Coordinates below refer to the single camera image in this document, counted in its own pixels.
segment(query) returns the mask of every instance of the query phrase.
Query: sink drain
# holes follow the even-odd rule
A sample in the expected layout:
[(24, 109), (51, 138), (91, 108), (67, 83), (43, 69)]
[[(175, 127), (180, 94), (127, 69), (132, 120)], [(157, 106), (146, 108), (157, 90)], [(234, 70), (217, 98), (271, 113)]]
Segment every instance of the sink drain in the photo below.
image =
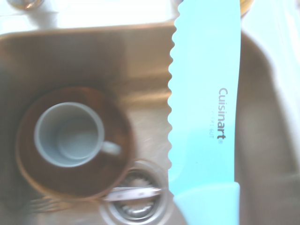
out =
[(100, 207), (100, 212), (108, 224), (118, 225), (156, 225), (163, 218), (169, 200), (167, 178), (158, 166), (136, 161), (120, 188), (159, 188), (159, 195), (152, 197), (107, 202)]
[[(158, 184), (151, 175), (141, 170), (130, 171), (120, 187), (158, 188)], [(144, 221), (155, 213), (160, 196), (136, 200), (115, 202), (116, 210), (125, 218), (132, 221)]]

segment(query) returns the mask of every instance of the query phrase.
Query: sink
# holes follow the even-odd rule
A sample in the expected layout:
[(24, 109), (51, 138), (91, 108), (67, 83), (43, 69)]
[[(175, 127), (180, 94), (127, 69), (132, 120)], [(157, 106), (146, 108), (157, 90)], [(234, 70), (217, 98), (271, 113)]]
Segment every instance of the sink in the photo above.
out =
[[(136, 160), (171, 167), (167, 121), (171, 109), (168, 66), (173, 22), (45, 30), (0, 36), (0, 217), (3, 224), (110, 225), (98, 202), (59, 212), (27, 214), (36, 191), (20, 175), (15, 135), (26, 109), (40, 96), (68, 86), (88, 86), (114, 99), (135, 134)], [(241, 225), (295, 225), (300, 187), (272, 67), (242, 34), (236, 119), (236, 181), (241, 185)], [(172, 202), (161, 224), (185, 225)]]

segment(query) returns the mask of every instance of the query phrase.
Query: utensil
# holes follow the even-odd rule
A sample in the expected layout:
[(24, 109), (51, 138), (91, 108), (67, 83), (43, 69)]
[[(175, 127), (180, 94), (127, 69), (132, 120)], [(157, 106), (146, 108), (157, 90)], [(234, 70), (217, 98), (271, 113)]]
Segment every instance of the utensil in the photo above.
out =
[[(151, 198), (161, 194), (161, 189), (157, 187), (115, 187), (101, 201), (117, 202), (135, 200), (141, 198)], [(66, 210), (73, 206), (71, 202), (63, 202), (50, 196), (41, 195), (29, 202), (29, 213), (45, 213)]]
[(170, 55), (169, 188), (189, 225), (237, 225), (234, 131), (240, 62), (237, 0), (185, 0)]

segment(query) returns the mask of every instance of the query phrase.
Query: mug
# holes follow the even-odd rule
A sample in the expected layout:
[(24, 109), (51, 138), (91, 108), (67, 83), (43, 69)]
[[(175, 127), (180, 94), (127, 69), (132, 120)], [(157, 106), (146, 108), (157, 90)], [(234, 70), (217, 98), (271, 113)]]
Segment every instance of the mug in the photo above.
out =
[(56, 166), (85, 164), (100, 151), (119, 155), (121, 147), (104, 141), (101, 118), (88, 106), (64, 102), (50, 107), (38, 119), (34, 143), (40, 155)]

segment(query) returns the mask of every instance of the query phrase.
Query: brown bowl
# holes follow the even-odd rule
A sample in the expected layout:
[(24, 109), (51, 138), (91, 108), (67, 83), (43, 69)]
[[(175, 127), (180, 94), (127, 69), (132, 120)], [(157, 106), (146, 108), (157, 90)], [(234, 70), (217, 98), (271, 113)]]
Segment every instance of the brown bowl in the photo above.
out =
[[(121, 154), (100, 151), (91, 161), (69, 168), (46, 161), (34, 144), (35, 125), (44, 111), (63, 102), (78, 102), (93, 109), (103, 122), (105, 141), (121, 146)], [(101, 91), (88, 87), (62, 88), (38, 99), (22, 118), (16, 137), (16, 160), (22, 175), (38, 191), (62, 199), (92, 200), (108, 194), (124, 179), (134, 156), (126, 116)]]

